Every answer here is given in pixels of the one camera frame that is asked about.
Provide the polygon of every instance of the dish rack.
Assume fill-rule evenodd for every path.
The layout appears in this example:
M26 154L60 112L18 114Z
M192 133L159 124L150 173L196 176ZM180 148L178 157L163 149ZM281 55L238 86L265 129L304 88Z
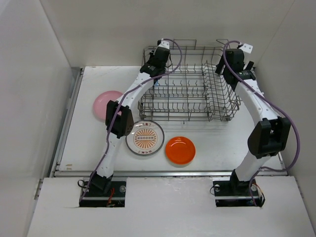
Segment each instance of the dish rack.
M218 39L216 45L197 46L196 39L175 39L182 49L181 66L158 80L138 102L141 119L230 121L239 110L240 98L222 76L215 74L223 46L228 41ZM142 65L156 46L143 50ZM171 60L167 71L179 62L179 49L170 45Z

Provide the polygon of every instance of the clear glass plate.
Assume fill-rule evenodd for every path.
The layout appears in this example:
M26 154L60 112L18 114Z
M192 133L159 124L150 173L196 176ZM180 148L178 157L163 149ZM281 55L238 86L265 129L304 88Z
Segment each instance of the clear glass plate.
M128 148L136 155L150 156L158 152L164 143L164 132L160 125L153 121L138 121L132 132L126 136Z

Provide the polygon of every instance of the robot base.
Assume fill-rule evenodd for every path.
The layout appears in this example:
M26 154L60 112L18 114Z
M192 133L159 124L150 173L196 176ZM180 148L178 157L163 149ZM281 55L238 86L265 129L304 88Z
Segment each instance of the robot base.
M114 189L114 194L111 197L111 203L108 204L111 196L111 190ZM85 194L82 201L79 203L79 207L125 207L125 193L126 193L126 181L111 181L110 189L107 193L103 193L102 190L91 185L89 191Z
M234 207L234 206L255 206L253 200L249 194L248 189L236 192L232 189L232 183L230 180L213 180L215 203L217 207ZM257 206L262 206L262 201L259 198L259 193L254 190L253 196Z

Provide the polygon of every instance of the white table surface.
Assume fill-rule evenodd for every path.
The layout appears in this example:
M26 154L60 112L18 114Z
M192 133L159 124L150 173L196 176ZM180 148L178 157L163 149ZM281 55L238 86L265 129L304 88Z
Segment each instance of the white table surface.
M266 203L216 207L210 178L128 178L126 207L79 208L78 178L44 180L28 237L315 237L293 177L257 177Z
M106 141L106 127L92 111L95 98L108 90L122 93L135 80L139 66L86 67L79 90L60 170L91 171L101 158ZM134 121L139 120L137 108ZM254 128L244 104L230 122L158 122L165 132L165 144L175 136L185 136L196 146L196 156L187 166L173 166L165 157L164 147L156 154L140 157L121 146L115 164L116 171L223 171L233 170L247 154L247 139ZM267 164L281 169L278 157Z

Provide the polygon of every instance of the orange plate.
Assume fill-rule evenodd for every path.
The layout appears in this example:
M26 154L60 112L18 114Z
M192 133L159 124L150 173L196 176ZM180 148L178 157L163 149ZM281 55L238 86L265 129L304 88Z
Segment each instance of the orange plate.
M166 145L166 155L175 164L187 164L196 155L196 148L186 137L174 137Z

